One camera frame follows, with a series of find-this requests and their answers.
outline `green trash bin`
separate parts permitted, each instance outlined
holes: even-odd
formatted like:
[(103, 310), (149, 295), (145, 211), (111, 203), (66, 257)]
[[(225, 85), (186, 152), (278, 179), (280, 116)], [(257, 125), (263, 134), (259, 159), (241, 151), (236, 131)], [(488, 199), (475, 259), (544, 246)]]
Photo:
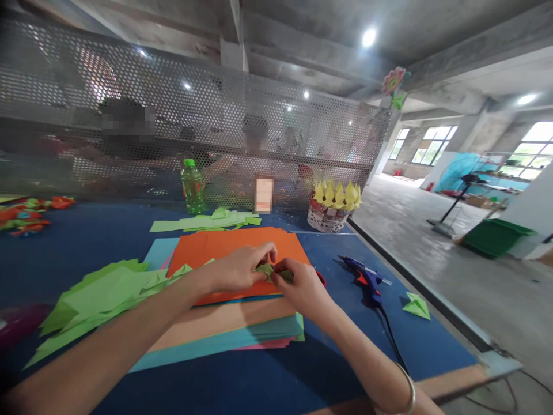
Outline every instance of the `green trash bin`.
[(505, 255), (524, 236), (535, 231), (501, 219), (484, 219), (465, 235), (463, 245), (488, 259)]

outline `bracelet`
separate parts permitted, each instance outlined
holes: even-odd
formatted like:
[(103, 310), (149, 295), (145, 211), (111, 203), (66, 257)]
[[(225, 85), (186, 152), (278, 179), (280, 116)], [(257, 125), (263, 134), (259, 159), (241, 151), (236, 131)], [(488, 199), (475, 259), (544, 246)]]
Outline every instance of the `bracelet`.
[[(415, 410), (415, 405), (416, 405), (416, 390), (415, 390), (415, 385), (413, 384), (413, 381), (411, 379), (411, 377), (407, 374), (407, 372), (405, 371), (404, 368), (402, 368), (402, 366), (399, 364), (399, 363), (396, 363), (396, 365), (402, 370), (403, 374), (405, 375), (407, 381), (409, 382), (409, 388), (411, 389), (411, 405), (409, 405), (409, 409), (407, 410), (407, 412), (404, 412), (402, 414), (398, 414), (398, 415), (412, 415), (413, 414), (413, 411)], [(376, 409), (376, 413), (377, 414), (382, 414), (384, 415), (384, 413), (382, 413), (382, 410), (378, 407), (375, 407)]]

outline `plastic bottle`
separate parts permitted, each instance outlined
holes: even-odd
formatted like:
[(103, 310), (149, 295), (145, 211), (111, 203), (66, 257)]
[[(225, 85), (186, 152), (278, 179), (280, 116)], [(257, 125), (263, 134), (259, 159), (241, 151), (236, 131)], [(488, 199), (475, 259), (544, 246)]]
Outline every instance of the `plastic bottle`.
[(183, 182), (183, 193), (186, 198), (186, 208), (190, 214), (200, 214), (206, 210), (206, 202), (203, 199), (202, 174), (196, 168), (193, 159), (183, 160), (184, 168), (180, 172)]

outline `blue glue gun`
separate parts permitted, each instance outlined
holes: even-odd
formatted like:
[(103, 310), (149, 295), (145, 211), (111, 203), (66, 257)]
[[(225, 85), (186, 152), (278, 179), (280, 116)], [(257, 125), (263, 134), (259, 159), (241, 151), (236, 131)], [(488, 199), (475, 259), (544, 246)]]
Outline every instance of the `blue glue gun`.
[(380, 291), (378, 291), (376, 286), (381, 282), (384, 282), (388, 285), (392, 285), (392, 283), (379, 277), (378, 274), (372, 269), (368, 268), (365, 264), (356, 261), (353, 258), (341, 255), (338, 255), (338, 258), (345, 262), (349, 269), (355, 271), (358, 274), (358, 277), (355, 279), (355, 281), (361, 287), (363, 287), (365, 300), (369, 302), (368, 305), (371, 307), (381, 308), (382, 297), (380, 295)]

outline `blue table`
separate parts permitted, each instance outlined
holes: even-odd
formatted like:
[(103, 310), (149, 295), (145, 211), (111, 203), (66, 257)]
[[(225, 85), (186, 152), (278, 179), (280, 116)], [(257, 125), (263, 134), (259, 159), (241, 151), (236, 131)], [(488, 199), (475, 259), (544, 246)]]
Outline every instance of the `blue table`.
[[(182, 212), (180, 208), (132, 203), (78, 203), (46, 213), (52, 225), (38, 235), (12, 238), (2, 234), (0, 308), (54, 304), (61, 292), (87, 273), (121, 259), (143, 260), (155, 238), (183, 234), (150, 233), (152, 222), (177, 220), (185, 217)], [(380, 291), (398, 347), (415, 381), (477, 363), (436, 318), (427, 321), (402, 310), (406, 288), (362, 240), (350, 233), (312, 232), (305, 217), (305, 212), (273, 213), (263, 216), (262, 226), (299, 232), (311, 263), (326, 278), (332, 298), (396, 360), (381, 317), (362, 305), (361, 289), (336, 261), (336, 255), (358, 259), (392, 281), (392, 286), (382, 286)], [(301, 414), (363, 396), (361, 385), (334, 343), (307, 320), (305, 335), (305, 342), (293, 342), (286, 349), (225, 352), (131, 373), (95, 413)], [(37, 333), (27, 338), (3, 357), (1, 370), (25, 378), (60, 354), (21, 372), (40, 343)]]

